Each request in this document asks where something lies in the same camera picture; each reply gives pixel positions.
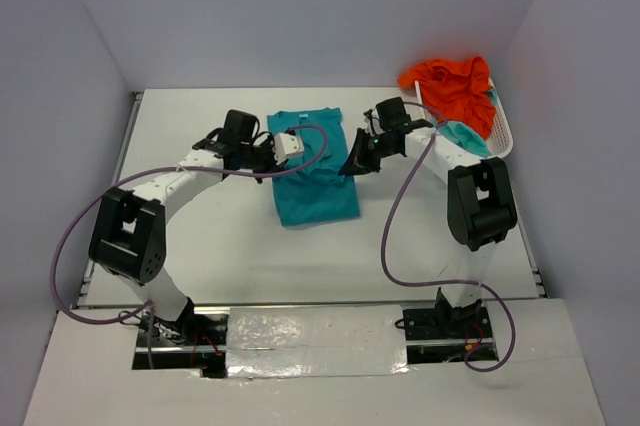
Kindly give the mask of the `teal t-shirt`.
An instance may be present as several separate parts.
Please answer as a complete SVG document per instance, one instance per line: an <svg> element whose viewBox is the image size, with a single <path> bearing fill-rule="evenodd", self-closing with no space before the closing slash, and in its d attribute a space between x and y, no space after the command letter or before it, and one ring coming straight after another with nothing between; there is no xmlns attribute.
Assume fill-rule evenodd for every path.
<svg viewBox="0 0 640 426"><path fill-rule="evenodd" d="M267 126L272 133L308 124L321 127L326 134L322 135L314 128L298 130L304 153L290 160L287 167L295 168L310 160L323 144L327 147L313 164L272 181L275 208L281 224L297 227L359 218L355 180L339 174L348 157L341 110L279 111L267 117Z"/></svg>

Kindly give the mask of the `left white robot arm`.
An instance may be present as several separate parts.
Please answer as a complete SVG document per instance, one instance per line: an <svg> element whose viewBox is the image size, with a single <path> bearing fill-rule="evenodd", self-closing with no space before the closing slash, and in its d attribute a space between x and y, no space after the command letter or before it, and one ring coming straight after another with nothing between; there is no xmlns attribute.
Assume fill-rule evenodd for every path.
<svg viewBox="0 0 640 426"><path fill-rule="evenodd" d="M221 183L231 171L276 170L273 139L258 142L259 119L231 110L222 127L196 142L177 166L131 190L110 188L101 198L89 258L150 302L160 332L173 344L192 339L207 320L179 290L164 262L166 226L186 204Z"/></svg>

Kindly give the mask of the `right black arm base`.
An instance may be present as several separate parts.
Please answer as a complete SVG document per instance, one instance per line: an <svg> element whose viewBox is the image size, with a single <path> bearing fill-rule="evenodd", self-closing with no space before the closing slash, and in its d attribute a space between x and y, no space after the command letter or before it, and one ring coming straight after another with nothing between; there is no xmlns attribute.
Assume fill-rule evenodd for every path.
<svg viewBox="0 0 640 426"><path fill-rule="evenodd" d="M394 326L404 332L410 365L463 362L465 355L479 346L484 348L473 352L470 362L498 360L484 306L470 319L447 325L435 307L404 309Z"/></svg>

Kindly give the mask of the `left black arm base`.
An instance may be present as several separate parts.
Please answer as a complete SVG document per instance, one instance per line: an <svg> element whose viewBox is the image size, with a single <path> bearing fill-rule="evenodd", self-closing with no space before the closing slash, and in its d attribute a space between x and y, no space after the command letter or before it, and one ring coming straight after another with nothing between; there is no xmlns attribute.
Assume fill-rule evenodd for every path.
<svg viewBox="0 0 640 426"><path fill-rule="evenodd" d="M181 331L175 324L160 319L151 323L149 313L125 319L121 324L136 330L134 371L193 370L204 378L223 379L226 366L229 315L194 314Z"/></svg>

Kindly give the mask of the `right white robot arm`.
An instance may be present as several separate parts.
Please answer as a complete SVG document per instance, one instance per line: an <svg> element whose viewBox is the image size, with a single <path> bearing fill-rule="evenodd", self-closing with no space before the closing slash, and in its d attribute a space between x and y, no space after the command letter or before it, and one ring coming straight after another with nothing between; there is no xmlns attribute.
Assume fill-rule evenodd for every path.
<svg viewBox="0 0 640 426"><path fill-rule="evenodd" d="M365 125L339 173L378 173L383 159L400 155L414 162L410 178L425 167L444 182L446 224L463 251L431 284L437 289L435 326L442 335L456 337L480 310L495 248L517 224L516 205L503 159L466 151L445 135L451 120L428 106L413 117L414 105L394 97L365 111Z"/></svg>

